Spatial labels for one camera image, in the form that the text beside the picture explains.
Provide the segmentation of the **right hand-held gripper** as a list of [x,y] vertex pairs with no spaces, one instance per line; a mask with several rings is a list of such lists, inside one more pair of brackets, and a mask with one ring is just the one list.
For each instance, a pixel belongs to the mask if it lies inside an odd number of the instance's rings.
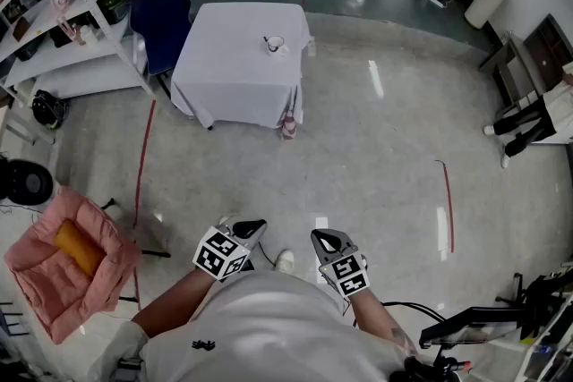
[[[321,265],[320,274],[342,298],[350,298],[370,287],[363,254],[347,255],[355,249],[355,245],[346,233],[334,229],[314,229],[311,231],[311,241]],[[336,256],[345,257],[334,260]]]

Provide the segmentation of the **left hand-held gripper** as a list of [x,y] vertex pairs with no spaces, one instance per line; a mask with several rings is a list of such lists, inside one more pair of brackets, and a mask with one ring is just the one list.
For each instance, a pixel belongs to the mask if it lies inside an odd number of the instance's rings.
[[267,227],[264,219],[237,221],[231,228],[211,226],[201,238],[192,262],[222,281],[241,271]]

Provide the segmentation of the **white cup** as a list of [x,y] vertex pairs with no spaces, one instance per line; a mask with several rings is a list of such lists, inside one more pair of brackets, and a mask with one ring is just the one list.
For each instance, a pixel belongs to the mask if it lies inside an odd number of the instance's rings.
[[267,37],[269,43],[266,43],[267,52],[272,57],[284,57],[289,54],[289,48],[287,47],[286,41],[281,36],[270,36]]

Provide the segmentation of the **person's left forearm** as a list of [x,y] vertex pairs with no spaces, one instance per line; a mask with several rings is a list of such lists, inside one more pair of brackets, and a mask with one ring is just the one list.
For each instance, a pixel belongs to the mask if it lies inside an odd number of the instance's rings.
[[191,319],[215,282],[215,278],[195,268],[139,311],[132,322],[148,338],[182,327]]

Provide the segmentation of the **person's right forearm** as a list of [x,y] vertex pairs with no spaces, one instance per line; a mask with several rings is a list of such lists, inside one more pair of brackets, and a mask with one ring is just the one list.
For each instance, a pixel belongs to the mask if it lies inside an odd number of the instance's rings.
[[417,354],[410,337],[369,288],[354,293],[349,300],[362,331],[402,347],[408,355]]

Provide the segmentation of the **person's white shirt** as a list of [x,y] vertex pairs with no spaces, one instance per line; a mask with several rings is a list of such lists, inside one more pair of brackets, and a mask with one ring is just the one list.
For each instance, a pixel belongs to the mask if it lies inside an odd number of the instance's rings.
[[276,271],[241,274],[195,318],[155,337],[123,323],[89,382],[389,382],[406,349],[345,324],[322,290]]

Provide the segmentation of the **black equipment stand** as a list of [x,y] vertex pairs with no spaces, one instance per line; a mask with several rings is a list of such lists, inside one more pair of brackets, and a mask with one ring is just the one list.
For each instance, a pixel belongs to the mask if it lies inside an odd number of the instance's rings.
[[461,382],[459,373],[469,371],[470,361],[447,357],[444,351],[458,345],[488,344],[515,331],[519,340],[532,338],[516,382],[542,382],[567,372],[573,364],[573,266],[561,274],[539,276],[528,287],[517,280],[516,297],[495,298],[501,307],[472,307],[424,329],[419,345],[437,345],[432,363],[416,357],[405,360],[408,377],[415,382]]

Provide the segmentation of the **orange cylinder pillow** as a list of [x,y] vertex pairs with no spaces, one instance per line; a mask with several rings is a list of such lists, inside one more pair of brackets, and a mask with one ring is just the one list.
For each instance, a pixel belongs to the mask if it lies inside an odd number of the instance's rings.
[[81,271],[94,277],[106,253],[71,220],[64,220],[54,238],[54,244],[73,258]]

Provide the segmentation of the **pink cushioned chair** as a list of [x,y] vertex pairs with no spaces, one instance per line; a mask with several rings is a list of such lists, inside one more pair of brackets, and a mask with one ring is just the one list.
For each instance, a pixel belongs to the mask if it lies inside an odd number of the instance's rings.
[[[54,244],[66,219],[106,253],[94,277]],[[140,257],[140,249],[102,208],[62,187],[4,261],[41,326],[61,344],[94,314],[115,309]]]

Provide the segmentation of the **blue chair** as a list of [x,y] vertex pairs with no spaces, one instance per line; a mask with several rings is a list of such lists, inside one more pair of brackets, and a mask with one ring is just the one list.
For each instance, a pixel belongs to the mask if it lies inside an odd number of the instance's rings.
[[174,69],[192,27],[191,0],[132,0],[130,27],[144,40],[148,72]]

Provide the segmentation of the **black round fan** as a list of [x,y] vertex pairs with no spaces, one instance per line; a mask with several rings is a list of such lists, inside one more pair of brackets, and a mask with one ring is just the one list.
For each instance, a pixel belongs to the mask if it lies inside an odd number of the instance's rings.
[[37,206],[47,202],[53,190],[54,180],[44,166],[28,160],[0,157],[0,200]]

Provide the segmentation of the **black backpack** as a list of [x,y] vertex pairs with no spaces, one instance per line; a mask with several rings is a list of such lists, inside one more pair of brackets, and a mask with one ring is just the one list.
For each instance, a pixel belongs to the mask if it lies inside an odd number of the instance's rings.
[[36,92],[31,107],[36,121],[49,130],[56,130],[62,126],[69,109],[65,100],[42,89]]

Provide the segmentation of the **white metal shelving rack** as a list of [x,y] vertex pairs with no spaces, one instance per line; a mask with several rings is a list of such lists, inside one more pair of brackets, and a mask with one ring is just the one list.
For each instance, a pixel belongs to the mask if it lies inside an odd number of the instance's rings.
[[30,106],[39,89],[62,99],[141,87],[143,40],[130,11],[110,25],[98,0],[69,0],[58,21],[50,0],[0,0],[0,89]]

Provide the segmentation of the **grey metal cabinet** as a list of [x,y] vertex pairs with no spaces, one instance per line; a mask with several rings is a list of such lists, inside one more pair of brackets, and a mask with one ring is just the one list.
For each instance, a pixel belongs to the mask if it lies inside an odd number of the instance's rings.
[[501,115],[553,89],[566,70],[573,71],[573,44],[552,14],[526,38],[507,32],[501,47],[480,66],[500,91]]

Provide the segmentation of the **green and black bag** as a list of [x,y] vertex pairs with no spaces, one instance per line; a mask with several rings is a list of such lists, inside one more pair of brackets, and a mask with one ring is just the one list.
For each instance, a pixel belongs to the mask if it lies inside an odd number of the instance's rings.
[[132,0],[98,0],[100,11],[110,25],[117,24],[129,14]]

